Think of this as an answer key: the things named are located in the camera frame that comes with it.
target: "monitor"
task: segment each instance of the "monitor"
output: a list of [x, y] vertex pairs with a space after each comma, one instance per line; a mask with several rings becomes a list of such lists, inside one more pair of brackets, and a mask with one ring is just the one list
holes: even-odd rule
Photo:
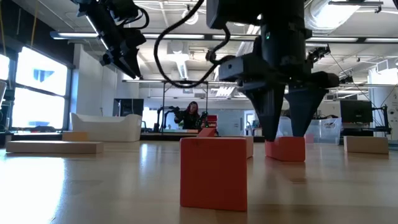
[[340, 101], [341, 121], [346, 123], [373, 122], [372, 103], [362, 100]]

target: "table surface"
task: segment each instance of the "table surface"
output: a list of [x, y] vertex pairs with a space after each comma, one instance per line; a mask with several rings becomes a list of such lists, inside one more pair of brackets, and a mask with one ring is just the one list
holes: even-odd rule
[[0, 150], [0, 223], [397, 223], [398, 152], [307, 146], [305, 163], [248, 160], [248, 211], [182, 208], [178, 142], [97, 155]]

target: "wooden block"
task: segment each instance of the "wooden block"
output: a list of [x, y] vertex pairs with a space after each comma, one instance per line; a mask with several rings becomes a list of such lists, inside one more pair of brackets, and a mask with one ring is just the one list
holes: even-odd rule
[[203, 128], [197, 137], [214, 137], [215, 133], [215, 128]]
[[62, 141], [89, 141], [88, 133], [83, 131], [64, 131]]
[[223, 136], [227, 138], [244, 138], [246, 139], [246, 158], [253, 156], [254, 138], [253, 136]]
[[266, 156], [284, 162], [305, 161], [304, 137], [279, 137], [274, 142], [266, 141]]
[[388, 154], [388, 139], [385, 137], [344, 136], [346, 152]]
[[182, 138], [180, 204], [183, 207], [246, 211], [246, 140]]
[[6, 152], [96, 154], [103, 149], [102, 142], [11, 141], [7, 143]]

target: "plastic container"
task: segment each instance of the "plastic container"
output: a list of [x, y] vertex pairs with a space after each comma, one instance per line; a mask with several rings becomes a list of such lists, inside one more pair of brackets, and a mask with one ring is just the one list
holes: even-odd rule
[[134, 142], [141, 136], [142, 117], [136, 114], [105, 117], [70, 113], [70, 117], [72, 130], [87, 132], [89, 141]]
[[[313, 135], [314, 143], [339, 145], [341, 118], [312, 120], [305, 134]], [[280, 117], [277, 137], [293, 136], [291, 120]]]

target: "person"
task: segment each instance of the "person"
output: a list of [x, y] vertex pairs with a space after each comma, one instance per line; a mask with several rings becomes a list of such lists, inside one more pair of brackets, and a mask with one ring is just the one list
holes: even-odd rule
[[182, 129], [197, 129], [198, 127], [196, 124], [199, 117], [198, 103], [192, 101], [185, 111], [181, 111], [175, 115], [174, 122], [178, 124], [183, 121], [184, 125], [182, 126]]

